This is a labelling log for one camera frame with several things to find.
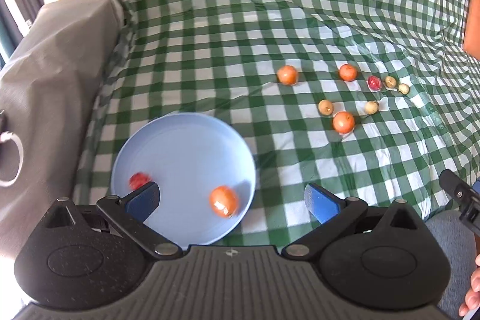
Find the human hand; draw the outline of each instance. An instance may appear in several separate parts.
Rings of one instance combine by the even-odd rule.
[[[475,258],[475,263],[480,266],[480,255]],[[469,310],[474,310],[480,305],[480,268],[476,269],[470,277],[471,288],[465,294],[465,302],[460,305],[459,316],[465,316]]]

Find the fingernail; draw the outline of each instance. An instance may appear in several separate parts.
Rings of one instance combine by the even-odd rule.
[[[479,304],[478,297],[470,297],[467,302],[469,308],[476,308]]]

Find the tablecloth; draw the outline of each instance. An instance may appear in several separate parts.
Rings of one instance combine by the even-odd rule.
[[[461,48],[469,0],[121,1],[127,25],[95,102],[79,203],[105,195],[129,136],[176,111],[231,124],[254,154],[254,200],[227,245],[282,246],[310,231],[308,182],[371,205],[404,198],[428,218],[449,201],[443,169],[479,176],[480,67]],[[346,63],[354,82],[339,78]],[[293,87],[277,82],[285,64],[299,70]],[[410,93],[372,92],[370,75]],[[354,114],[352,133],[320,116],[322,99]],[[369,100],[378,113],[365,114]]]

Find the finger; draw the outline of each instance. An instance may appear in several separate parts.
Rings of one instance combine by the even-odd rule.
[[[464,317],[469,312],[469,307],[464,303],[460,305],[460,309],[458,310],[458,315],[460,317]]]
[[[470,285],[474,292],[480,292],[480,268],[476,269],[470,277]]]
[[[476,309],[480,304],[480,293],[470,289],[467,294],[465,294],[465,303],[470,310]]]

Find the white cable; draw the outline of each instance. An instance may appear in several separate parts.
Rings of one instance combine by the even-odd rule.
[[[20,160],[20,162],[18,163],[18,171],[17,171],[17,174],[15,175],[15,178],[12,179],[11,181],[2,181],[0,179],[0,187],[9,187],[11,185],[13,185],[18,176],[20,175],[20,171],[22,170],[22,166],[23,166],[23,145],[22,145],[22,141],[20,140],[20,138],[15,134],[15,133],[11,133],[11,132],[3,132],[0,134],[0,144],[3,144],[3,143],[6,143],[7,141],[13,141],[17,148],[18,148],[18,158]]]

